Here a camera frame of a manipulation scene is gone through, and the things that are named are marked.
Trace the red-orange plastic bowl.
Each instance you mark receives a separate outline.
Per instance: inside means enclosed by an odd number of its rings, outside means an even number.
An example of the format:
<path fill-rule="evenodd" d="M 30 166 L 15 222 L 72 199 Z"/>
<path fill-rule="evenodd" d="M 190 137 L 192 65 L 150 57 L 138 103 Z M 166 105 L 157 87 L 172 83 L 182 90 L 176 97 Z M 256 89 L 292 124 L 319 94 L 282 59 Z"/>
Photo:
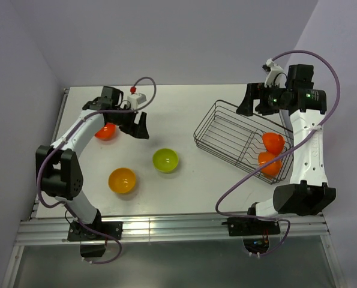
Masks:
<path fill-rule="evenodd" d="M 275 156 L 280 155 L 284 149 L 285 140 L 280 134 L 264 133 L 262 141 L 266 150 Z"/>

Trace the lime green bowl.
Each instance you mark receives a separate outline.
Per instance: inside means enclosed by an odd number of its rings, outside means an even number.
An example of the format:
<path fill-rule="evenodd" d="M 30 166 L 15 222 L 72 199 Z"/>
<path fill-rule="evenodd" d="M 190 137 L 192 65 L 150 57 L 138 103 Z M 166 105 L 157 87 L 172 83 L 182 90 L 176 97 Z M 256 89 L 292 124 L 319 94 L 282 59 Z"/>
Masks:
<path fill-rule="evenodd" d="M 174 150 L 161 148 L 153 154 L 152 163 L 159 172 L 171 173 L 177 168 L 179 157 Z"/>

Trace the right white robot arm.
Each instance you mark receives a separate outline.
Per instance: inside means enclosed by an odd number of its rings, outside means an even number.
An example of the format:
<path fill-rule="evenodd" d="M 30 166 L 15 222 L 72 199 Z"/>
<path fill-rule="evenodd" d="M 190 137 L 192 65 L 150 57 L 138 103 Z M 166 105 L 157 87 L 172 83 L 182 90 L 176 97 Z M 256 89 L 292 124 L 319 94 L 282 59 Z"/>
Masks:
<path fill-rule="evenodd" d="M 327 96 L 314 88 L 312 65 L 291 65 L 284 87 L 278 77 L 284 70 L 273 60 L 263 65 L 267 77 L 263 83 L 249 83 L 236 112 L 243 116 L 289 113 L 293 130 L 293 170 L 290 182 L 277 186 L 273 197 L 253 205 L 254 214 L 246 219 L 247 230 L 260 233 L 266 218 L 280 214 L 316 215 L 336 198 L 336 189 L 328 184 L 323 158 L 323 124 L 327 116 Z"/>

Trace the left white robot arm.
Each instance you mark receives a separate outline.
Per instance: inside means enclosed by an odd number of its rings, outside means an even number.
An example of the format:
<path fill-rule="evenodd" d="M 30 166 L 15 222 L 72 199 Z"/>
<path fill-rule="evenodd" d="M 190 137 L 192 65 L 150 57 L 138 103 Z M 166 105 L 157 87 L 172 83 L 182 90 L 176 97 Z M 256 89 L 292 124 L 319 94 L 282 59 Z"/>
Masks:
<path fill-rule="evenodd" d="M 114 124 L 124 133 L 137 139 L 148 139 L 143 109 L 151 101 L 131 87 L 131 94 L 105 86 L 101 95 L 88 101 L 76 122 L 49 146 L 41 145 L 35 153 L 37 195 L 43 206 L 64 205 L 82 224 L 88 239 L 102 235 L 103 224 L 98 209 L 83 192 L 83 175 L 79 157 L 95 134 L 107 124 Z"/>

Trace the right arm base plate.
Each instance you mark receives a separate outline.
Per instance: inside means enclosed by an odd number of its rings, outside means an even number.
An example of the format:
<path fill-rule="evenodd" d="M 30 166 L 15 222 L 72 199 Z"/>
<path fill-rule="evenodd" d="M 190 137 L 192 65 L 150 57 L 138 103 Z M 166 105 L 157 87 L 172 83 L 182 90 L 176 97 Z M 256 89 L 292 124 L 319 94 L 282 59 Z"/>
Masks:
<path fill-rule="evenodd" d="M 230 237 L 243 237 L 245 249 L 250 256 L 260 257 L 269 250 L 269 237 L 279 235 L 281 230 L 277 222 L 253 218 L 229 217 L 222 225 L 227 226 Z"/>

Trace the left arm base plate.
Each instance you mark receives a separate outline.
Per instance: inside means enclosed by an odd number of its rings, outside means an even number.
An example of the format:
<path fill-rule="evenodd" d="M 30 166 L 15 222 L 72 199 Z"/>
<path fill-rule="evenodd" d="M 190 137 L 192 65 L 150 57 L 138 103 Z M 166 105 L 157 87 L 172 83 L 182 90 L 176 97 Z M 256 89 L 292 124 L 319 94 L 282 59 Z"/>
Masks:
<path fill-rule="evenodd" d="M 122 253 L 122 236 L 123 222 L 109 221 L 99 224 L 87 225 L 73 221 L 70 224 L 67 241 L 80 243 L 80 255 L 83 260 L 92 263 L 109 263 L 116 260 Z M 115 241 L 118 244 L 119 251 L 114 258 L 109 260 L 94 260 L 104 256 L 108 241 Z"/>

